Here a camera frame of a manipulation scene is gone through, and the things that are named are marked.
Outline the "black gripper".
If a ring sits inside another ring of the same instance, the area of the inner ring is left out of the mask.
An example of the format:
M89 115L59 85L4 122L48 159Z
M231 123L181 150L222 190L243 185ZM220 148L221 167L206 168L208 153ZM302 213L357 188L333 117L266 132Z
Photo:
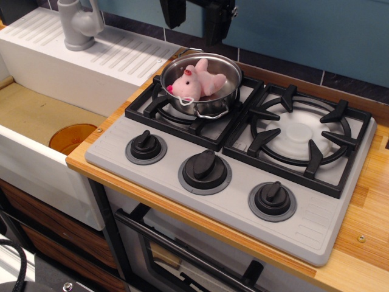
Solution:
M232 18L237 14L235 0L188 0L205 9L205 45L214 46L227 37ZM169 29L186 20L186 1L160 0L164 20Z

